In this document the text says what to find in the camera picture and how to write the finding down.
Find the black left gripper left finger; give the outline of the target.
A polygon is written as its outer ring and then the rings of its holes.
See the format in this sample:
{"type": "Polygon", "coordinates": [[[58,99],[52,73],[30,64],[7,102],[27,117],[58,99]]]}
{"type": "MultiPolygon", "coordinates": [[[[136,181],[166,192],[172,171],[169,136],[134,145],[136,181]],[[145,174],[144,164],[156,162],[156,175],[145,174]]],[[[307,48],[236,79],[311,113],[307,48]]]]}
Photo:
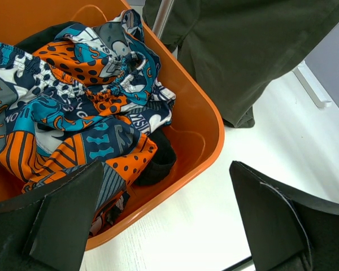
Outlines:
{"type": "Polygon", "coordinates": [[[0,202],[0,270],[79,270],[102,180],[95,161],[0,202]]]}

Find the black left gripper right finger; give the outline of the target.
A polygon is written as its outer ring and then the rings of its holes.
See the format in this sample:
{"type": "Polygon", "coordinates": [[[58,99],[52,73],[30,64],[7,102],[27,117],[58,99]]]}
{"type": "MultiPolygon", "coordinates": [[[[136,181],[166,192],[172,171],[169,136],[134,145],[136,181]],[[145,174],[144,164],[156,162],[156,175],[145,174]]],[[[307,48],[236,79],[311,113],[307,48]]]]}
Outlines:
{"type": "Polygon", "coordinates": [[[234,193],[256,270],[339,270],[339,204],[233,161],[234,193]]]}

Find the dark navy shorts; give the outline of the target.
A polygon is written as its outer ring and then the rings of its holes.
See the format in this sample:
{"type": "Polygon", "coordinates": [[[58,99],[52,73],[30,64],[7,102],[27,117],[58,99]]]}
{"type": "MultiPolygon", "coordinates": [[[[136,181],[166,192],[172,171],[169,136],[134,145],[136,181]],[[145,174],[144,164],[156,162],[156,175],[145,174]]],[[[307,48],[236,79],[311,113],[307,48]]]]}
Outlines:
{"type": "MultiPolygon", "coordinates": [[[[73,25],[74,23],[74,21],[68,21],[65,23],[52,25],[25,38],[15,46],[28,53],[34,53],[39,48],[53,41],[55,36],[61,30],[73,25]]],[[[144,171],[142,171],[140,176],[135,180],[134,183],[137,186],[149,186],[162,181],[169,175],[173,165],[177,160],[175,151],[161,128],[158,128],[152,132],[149,135],[149,138],[157,145],[158,150],[144,171]]]]}

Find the colourful patterned shorts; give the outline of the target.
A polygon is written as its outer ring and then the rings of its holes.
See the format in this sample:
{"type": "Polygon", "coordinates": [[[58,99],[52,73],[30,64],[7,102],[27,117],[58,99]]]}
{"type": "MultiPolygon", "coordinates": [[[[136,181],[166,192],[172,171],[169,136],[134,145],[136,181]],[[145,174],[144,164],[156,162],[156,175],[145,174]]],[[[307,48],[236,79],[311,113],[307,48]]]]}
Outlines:
{"type": "Polygon", "coordinates": [[[0,165],[27,193],[93,161],[103,165],[90,236],[113,226],[172,121],[175,94],[158,81],[140,15],[75,22],[28,53],[0,42],[0,165]]]}

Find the olive green shorts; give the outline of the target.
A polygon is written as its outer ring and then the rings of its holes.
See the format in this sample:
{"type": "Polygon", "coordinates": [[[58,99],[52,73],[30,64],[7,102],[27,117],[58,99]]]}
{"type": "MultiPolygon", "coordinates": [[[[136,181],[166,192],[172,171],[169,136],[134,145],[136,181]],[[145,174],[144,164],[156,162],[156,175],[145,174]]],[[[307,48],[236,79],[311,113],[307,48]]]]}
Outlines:
{"type": "Polygon", "coordinates": [[[234,128],[339,23],[339,0],[175,1],[161,40],[234,128]]]}

